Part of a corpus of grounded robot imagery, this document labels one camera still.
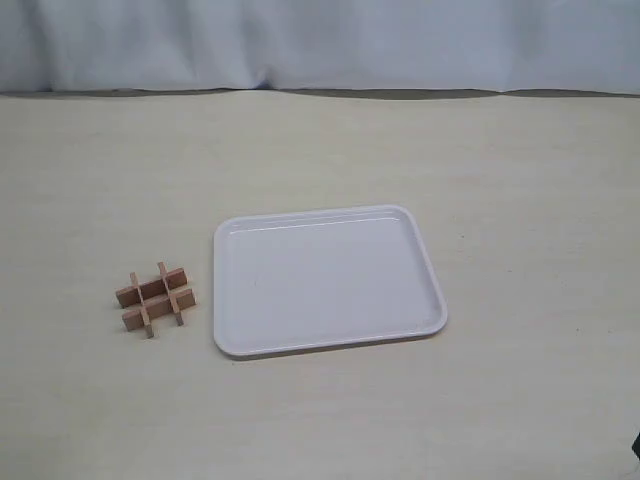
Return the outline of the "dark object at edge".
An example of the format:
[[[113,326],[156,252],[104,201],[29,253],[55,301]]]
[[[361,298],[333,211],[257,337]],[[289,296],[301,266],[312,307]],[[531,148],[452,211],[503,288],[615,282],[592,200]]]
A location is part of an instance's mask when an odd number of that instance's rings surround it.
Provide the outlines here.
[[[638,434],[632,443],[631,450],[637,459],[640,459],[640,434]]]

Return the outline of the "white backdrop curtain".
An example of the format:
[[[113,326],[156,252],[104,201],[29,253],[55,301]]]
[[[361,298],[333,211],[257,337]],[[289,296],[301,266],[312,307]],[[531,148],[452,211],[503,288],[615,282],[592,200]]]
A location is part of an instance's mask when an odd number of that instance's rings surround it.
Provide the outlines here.
[[[635,94],[635,1],[5,1],[1,88]]]

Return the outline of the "wooden notched puzzle piece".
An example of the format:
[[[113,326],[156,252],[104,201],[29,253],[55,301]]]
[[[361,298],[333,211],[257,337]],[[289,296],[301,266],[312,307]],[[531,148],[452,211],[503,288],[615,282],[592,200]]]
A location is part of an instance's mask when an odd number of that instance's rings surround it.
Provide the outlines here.
[[[196,298],[192,289],[177,291],[173,293],[175,303],[179,312],[196,305]],[[144,308],[149,321],[159,317],[173,314],[173,307],[168,296],[158,296],[145,301]],[[128,331],[145,329],[142,308],[138,306],[134,310],[126,311],[122,315],[123,323]]]
[[[139,300],[139,315],[140,318],[142,320],[142,324],[146,333],[146,336],[148,339],[151,339],[154,337],[154,330],[153,327],[151,325],[151,321],[149,319],[149,315],[148,315],[148,311],[146,309],[146,306],[144,304],[144,297],[142,294],[142,290],[139,284],[139,280],[137,277],[137,274],[135,272],[131,272],[130,273],[130,280],[131,280],[131,284],[132,286],[135,288],[136,293],[138,295],[138,300]]]
[[[166,294],[167,294],[167,297],[169,299],[169,302],[170,302],[170,305],[171,305],[171,310],[172,310],[172,313],[173,313],[173,315],[175,317],[176,323],[177,323],[178,326],[183,326],[184,325],[184,320],[183,320],[183,317],[182,317],[182,312],[181,312],[181,310],[179,308],[179,305],[178,305],[177,299],[175,297],[175,294],[173,293],[173,291],[172,291],[172,289],[170,287],[167,268],[166,268],[165,264],[162,261],[158,262],[157,266],[158,266],[158,269],[159,269],[159,272],[160,272],[160,276],[161,276],[162,282],[164,284],[164,288],[166,290]]]
[[[133,285],[118,290],[115,295],[122,308],[140,304],[143,300],[167,295],[169,291],[176,290],[188,284],[188,278],[182,268],[168,271],[165,276],[159,276],[154,280],[141,283],[138,287]]]

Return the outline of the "white plastic tray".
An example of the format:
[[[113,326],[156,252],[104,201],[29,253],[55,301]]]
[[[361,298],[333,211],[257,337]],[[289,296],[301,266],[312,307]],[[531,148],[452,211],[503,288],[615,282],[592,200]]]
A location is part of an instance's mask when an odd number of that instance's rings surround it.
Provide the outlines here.
[[[236,217],[213,236],[212,337],[228,357],[424,338],[447,321],[401,206]]]

